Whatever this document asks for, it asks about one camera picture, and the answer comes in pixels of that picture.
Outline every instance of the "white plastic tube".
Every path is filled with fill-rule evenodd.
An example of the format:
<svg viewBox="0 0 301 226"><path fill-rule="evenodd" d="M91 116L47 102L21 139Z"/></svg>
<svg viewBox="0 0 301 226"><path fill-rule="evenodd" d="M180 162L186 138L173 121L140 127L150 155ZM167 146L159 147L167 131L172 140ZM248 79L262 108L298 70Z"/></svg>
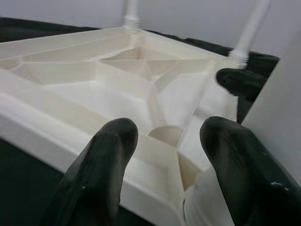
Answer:
<svg viewBox="0 0 301 226"><path fill-rule="evenodd" d="M139 28L138 0L127 0L127 13L124 17L124 26Z"/></svg>
<svg viewBox="0 0 301 226"><path fill-rule="evenodd" d="M235 60L241 68L247 65L249 50L255 35L262 24L271 0L259 0L251 14L236 47L230 52L229 58Z"/></svg>

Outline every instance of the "white panel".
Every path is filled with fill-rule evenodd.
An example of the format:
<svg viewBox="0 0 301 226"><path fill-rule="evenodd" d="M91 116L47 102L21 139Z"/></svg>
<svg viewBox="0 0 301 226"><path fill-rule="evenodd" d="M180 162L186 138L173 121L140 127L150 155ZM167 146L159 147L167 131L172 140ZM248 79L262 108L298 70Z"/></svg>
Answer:
<svg viewBox="0 0 301 226"><path fill-rule="evenodd" d="M301 33L290 44L257 97L243 125L301 185Z"/></svg>

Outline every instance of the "white wall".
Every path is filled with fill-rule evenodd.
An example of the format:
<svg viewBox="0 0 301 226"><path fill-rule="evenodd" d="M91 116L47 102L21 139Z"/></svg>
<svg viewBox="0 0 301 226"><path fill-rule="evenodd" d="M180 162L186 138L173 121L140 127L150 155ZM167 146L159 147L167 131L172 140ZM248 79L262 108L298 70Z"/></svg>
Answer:
<svg viewBox="0 0 301 226"><path fill-rule="evenodd" d="M301 186L300 52L301 33L277 64L242 124Z"/></svg>
<svg viewBox="0 0 301 226"><path fill-rule="evenodd" d="M233 47L257 0L139 0L143 29ZM117 27L125 0L1 0L0 15L52 23ZM273 0L253 50L280 56L301 30L301 0Z"/></svg>
<svg viewBox="0 0 301 226"><path fill-rule="evenodd" d="M58 24L121 26L124 0L1 0L0 15Z"/></svg>
<svg viewBox="0 0 301 226"><path fill-rule="evenodd" d="M140 0L143 29L233 47L257 0ZM301 30L301 0L273 0L253 50L281 55Z"/></svg>

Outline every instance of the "cylindrical post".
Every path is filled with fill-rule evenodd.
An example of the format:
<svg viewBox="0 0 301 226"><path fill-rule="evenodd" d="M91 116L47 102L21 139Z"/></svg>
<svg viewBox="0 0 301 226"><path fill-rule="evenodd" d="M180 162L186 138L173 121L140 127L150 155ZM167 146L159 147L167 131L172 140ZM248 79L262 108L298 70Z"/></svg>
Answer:
<svg viewBox="0 0 301 226"><path fill-rule="evenodd" d="M124 26L139 28L138 0L127 0L127 13L124 17Z"/></svg>
<svg viewBox="0 0 301 226"><path fill-rule="evenodd" d="M249 59L249 50L255 38L255 35L262 24L267 10L270 7L271 0L259 0L236 47L230 52L229 58L236 61L241 68L247 65Z"/></svg>

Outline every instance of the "black fabric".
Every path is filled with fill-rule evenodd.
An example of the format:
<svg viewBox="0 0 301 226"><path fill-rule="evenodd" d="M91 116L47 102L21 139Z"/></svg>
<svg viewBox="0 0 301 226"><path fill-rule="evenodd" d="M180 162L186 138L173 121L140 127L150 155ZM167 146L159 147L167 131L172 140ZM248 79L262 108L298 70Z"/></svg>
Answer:
<svg viewBox="0 0 301 226"><path fill-rule="evenodd" d="M211 117L200 140L235 226L301 225L301 188L249 129Z"/></svg>
<svg viewBox="0 0 301 226"><path fill-rule="evenodd" d="M63 174L0 140L0 225L37 226Z"/></svg>
<svg viewBox="0 0 301 226"><path fill-rule="evenodd" d="M106 123L68 168L41 226L111 226L137 141L130 119Z"/></svg>
<svg viewBox="0 0 301 226"><path fill-rule="evenodd" d="M98 30L93 27L75 27L32 20L0 18L0 42L32 39L51 35Z"/></svg>

